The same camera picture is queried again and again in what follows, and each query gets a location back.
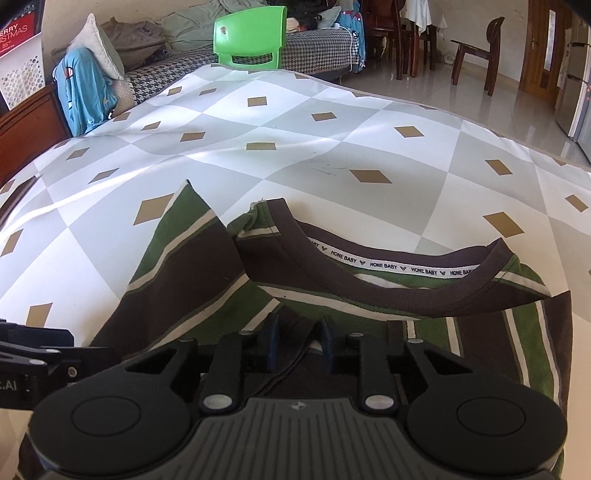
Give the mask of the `black jacket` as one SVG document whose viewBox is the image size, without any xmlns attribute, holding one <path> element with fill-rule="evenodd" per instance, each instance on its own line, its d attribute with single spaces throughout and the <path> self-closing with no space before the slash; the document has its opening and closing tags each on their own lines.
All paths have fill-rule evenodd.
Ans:
<svg viewBox="0 0 591 480">
<path fill-rule="evenodd" d="M 287 7 L 287 17 L 294 18 L 305 30 L 315 30 L 321 21 L 322 12 L 335 7 L 337 0 L 283 0 L 276 5 Z"/>
</svg>

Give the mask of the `white grey diamond tablecloth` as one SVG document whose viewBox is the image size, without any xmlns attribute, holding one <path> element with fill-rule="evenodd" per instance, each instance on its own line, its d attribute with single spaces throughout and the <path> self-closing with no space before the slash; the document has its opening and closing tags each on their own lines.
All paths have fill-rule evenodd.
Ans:
<svg viewBox="0 0 591 480">
<path fill-rule="evenodd" d="M 1 230 L 1 317 L 94 337 L 184 184 L 223 225 L 281 199 L 373 249 L 440 256 L 502 240 L 569 293 L 563 475 L 590 475 L 590 174 L 445 111 L 287 72 L 204 66 L 90 134 L 59 142 Z"/>
</svg>

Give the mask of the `blue cartoon garment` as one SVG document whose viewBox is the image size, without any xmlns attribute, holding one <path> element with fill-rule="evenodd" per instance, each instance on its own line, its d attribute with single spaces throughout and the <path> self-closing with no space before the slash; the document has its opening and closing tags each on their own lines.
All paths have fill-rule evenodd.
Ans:
<svg viewBox="0 0 591 480">
<path fill-rule="evenodd" d="M 107 121 L 117 105 L 112 80 L 87 48 L 67 52 L 53 69 L 52 79 L 73 137 Z"/>
</svg>

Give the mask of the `dining table white cloth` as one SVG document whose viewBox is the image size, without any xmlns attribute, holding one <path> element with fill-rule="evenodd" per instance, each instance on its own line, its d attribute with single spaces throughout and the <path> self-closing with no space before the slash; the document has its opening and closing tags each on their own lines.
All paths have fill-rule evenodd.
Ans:
<svg viewBox="0 0 591 480">
<path fill-rule="evenodd" d="M 438 61 L 438 35 L 448 28 L 442 7 L 433 0 L 409 0 L 401 9 L 401 16 L 408 26 L 410 76 L 416 77 L 418 74 L 421 41 L 424 42 L 424 64 L 430 70 L 435 70 Z"/>
</svg>

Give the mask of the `grey garment on sofa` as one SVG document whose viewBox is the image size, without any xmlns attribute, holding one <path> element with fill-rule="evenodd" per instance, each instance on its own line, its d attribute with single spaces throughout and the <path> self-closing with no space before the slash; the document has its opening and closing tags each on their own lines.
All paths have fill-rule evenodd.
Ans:
<svg viewBox="0 0 591 480">
<path fill-rule="evenodd" d="M 118 22 L 112 17 L 101 28 L 119 54 L 126 71 L 160 61 L 167 55 L 163 29 L 150 22 Z"/>
</svg>

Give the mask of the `green black striped shirt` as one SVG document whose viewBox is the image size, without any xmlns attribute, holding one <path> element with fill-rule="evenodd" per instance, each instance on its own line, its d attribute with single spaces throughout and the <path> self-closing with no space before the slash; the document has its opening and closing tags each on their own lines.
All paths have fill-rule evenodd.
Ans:
<svg viewBox="0 0 591 480">
<path fill-rule="evenodd" d="M 118 307 L 93 339 L 122 363 L 172 341 L 215 345 L 274 314 L 273 369 L 245 378 L 245 402 L 208 416 L 164 462 L 123 479 L 555 479 L 460 475 L 424 458 L 389 418 L 356 408 L 356 376 L 332 374 L 321 323 L 384 341 L 411 338 L 503 374 L 566 416 L 571 296 L 496 240 L 440 256 L 360 246 L 297 221 L 281 199 L 223 225 L 184 184 Z"/>
</svg>

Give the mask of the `dark wooden dining chair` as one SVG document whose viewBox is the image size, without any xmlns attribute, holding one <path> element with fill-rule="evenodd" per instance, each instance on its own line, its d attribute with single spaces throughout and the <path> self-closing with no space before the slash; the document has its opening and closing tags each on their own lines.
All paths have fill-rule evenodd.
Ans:
<svg viewBox="0 0 591 480">
<path fill-rule="evenodd" d="M 488 24 L 486 30 L 486 40 L 489 43 L 488 50 L 464 42 L 453 40 L 453 43 L 456 43 L 458 45 L 451 76 L 451 83 L 454 86 L 456 86 L 459 82 L 465 56 L 471 55 L 485 60 L 488 63 L 484 90 L 487 92 L 489 96 L 492 96 L 494 94 L 500 65 L 501 31 L 504 21 L 504 17 L 498 17 Z"/>
</svg>

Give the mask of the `white grey pillow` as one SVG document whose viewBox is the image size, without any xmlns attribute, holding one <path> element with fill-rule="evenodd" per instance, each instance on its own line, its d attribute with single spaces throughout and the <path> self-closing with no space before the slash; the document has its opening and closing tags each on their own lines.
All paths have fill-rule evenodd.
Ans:
<svg viewBox="0 0 591 480">
<path fill-rule="evenodd" d="M 67 47 L 67 52 L 86 48 L 94 56 L 102 71 L 113 80 L 124 79 L 124 65 L 111 40 L 90 13 L 80 32 Z"/>
</svg>

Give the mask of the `red christmas gift bag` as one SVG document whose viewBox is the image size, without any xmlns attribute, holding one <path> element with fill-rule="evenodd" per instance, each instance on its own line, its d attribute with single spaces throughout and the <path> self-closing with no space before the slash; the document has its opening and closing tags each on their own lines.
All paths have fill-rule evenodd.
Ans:
<svg viewBox="0 0 591 480">
<path fill-rule="evenodd" d="M 41 32 L 44 7 L 44 0 L 1 0 L 1 56 Z"/>
</svg>

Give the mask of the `green plastic chair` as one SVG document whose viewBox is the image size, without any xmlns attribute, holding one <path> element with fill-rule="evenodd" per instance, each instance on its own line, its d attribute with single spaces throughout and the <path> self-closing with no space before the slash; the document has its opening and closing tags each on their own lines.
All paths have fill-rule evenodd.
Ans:
<svg viewBox="0 0 591 480">
<path fill-rule="evenodd" d="M 287 8 L 264 6 L 215 20 L 213 53 L 218 63 L 235 69 L 280 69 L 287 39 Z"/>
</svg>

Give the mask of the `dark red wooden cabinet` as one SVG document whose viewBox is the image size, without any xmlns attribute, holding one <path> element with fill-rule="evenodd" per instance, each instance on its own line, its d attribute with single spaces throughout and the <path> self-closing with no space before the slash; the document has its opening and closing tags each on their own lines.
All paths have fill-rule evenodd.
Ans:
<svg viewBox="0 0 591 480">
<path fill-rule="evenodd" d="M 50 147 L 71 137 L 54 83 L 1 117 L 1 185 Z"/>
</svg>

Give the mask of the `white perforated storage basket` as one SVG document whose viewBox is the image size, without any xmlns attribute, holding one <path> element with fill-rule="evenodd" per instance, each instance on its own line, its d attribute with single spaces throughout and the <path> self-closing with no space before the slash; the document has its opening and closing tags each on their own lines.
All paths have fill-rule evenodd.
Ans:
<svg viewBox="0 0 591 480">
<path fill-rule="evenodd" d="M 45 87 L 42 34 L 1 57 L 1 96 L 9 110 Z"/>
</svg>

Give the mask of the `silver refrigerator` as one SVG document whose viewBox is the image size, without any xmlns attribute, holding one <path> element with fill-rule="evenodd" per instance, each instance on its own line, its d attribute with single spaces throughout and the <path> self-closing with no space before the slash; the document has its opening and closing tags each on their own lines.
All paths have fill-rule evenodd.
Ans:
<svg viewBox="0 0 591 480">
<path fill-rule="evenodd" d="M 590 26 L 576 13 L 567 39 L 555 119 L 590 159 Z"/>
</svg>

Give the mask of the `brown wooden door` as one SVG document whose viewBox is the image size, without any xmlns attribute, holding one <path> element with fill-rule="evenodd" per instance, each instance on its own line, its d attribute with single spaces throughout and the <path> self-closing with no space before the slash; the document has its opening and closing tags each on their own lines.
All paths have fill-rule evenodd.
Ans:
<svg viewBox="0 0 591 480">
<path fill-rule="evenodd" d="M 519 88 L 554 106 L 559 93 L 571 9 L 561 0 L 529 0 L 525 53 Z"/>
</svg>

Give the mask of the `sage green blanket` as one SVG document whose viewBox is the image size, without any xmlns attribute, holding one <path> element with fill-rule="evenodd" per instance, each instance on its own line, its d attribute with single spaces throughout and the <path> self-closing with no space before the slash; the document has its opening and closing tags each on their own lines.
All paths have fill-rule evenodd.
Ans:
<svg viewBox="0 0 591 480">
<path fill-rule="evenodd" d="M 212 0 L 172 12 L 156 24 L 162 29 L 169 49 L 175 52 L 195 50 L 212 45 L 217 18 L 266 5 L 266 1 L 259 0 Z"/>
</svg>

